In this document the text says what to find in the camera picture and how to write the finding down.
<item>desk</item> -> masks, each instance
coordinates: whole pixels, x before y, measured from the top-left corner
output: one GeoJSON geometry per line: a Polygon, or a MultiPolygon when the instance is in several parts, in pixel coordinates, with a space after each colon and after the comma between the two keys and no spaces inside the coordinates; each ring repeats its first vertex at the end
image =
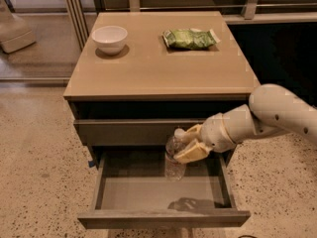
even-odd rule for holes
{"type": "Polygon", "coordinates": [[[223,155],[189,166],[181,183],[167,182],[161,164],[175,128],[248,102],[260,85],[222,16],[99,14],[94,29],[105,25],[126,28],[126,46],[109,57],[89,37],[64,93],[99,170],[92,208],[79,220],[86,228],[241,226],[250,213],[237,209],[223,155]],[[179,28],[213,29],[221,43],[207,51],[168,50],[161,34],[179,28]],[[200,208],[180,209],[181,195],[200,208]],[[146,208],[136,208],[144,202],[146,208]]]}

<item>clear plastic bottle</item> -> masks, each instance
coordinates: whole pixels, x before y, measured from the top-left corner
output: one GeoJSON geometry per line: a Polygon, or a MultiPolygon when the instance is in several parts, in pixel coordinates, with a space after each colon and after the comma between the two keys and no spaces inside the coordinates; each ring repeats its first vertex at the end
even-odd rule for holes
{"type": "Polygon", "coordinates": [[[185,175],[186,164],[181,164],[173,158],[175,154],[185,147],[186,145],[174,136],[168,139],[165,146],[165,177],[167,179],[177,181],[185,175]]]}

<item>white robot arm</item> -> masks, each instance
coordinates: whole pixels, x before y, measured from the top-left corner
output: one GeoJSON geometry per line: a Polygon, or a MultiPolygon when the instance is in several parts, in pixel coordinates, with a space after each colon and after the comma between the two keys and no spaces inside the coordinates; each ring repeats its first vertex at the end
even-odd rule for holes
{"type": "Polygon", "coordinates": [[[201,160],[210,151],[223,153],[247,139],[296,133],[317,146],[317,110],[294,93],[275,84],[264,84],[250,95],[249,106],[218,113],[175,137],[187,147],[174,156],[181,163],[201,160]]]}

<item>terrazzo floor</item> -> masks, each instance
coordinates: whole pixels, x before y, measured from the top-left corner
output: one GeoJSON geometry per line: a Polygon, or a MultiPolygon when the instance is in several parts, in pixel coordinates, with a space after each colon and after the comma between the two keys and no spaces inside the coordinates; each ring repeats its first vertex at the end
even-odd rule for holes
{"type": "MultiPolygon", "coordinates": [[[[75,63],[72,47],[62,64],[75,63]]],[[[27,58],[41,61],[35,54],[0,54],[0,72],[38,75],[34,66],[22,66],[33,62],[27,58]]],[[[71,64],[60,74],[71,73],[71,64]]],[[[45,60],[38,67],[45,68],[45,60]]],[[[316,237],[317,147],[294,134],[239,145],[228,175],[238,208],[252,215],[242,227],[85,230],[77,214],[89,208],[97,171],[88,167],[90,155],[72,126],[64,90],[0,83],[0,238],[316,237]]]]}

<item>closed drawer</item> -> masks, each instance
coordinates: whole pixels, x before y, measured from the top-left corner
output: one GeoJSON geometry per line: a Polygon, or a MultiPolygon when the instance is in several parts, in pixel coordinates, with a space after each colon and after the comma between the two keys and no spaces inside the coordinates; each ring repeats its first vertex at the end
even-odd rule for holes
{"type": "Polygon", "coordinates": [[[180,181],[164,176],[164,150],[103,152],[91,208],[78,215],[87,229],[237,227],[238,210],[222,155],[188,164],[180,181]]]}
{"type": "Polygon", "coordinates": [[[163,146],[178,127],[202,123],[202,119],[82,119],[74,127],[84,146],[163,146]]]}

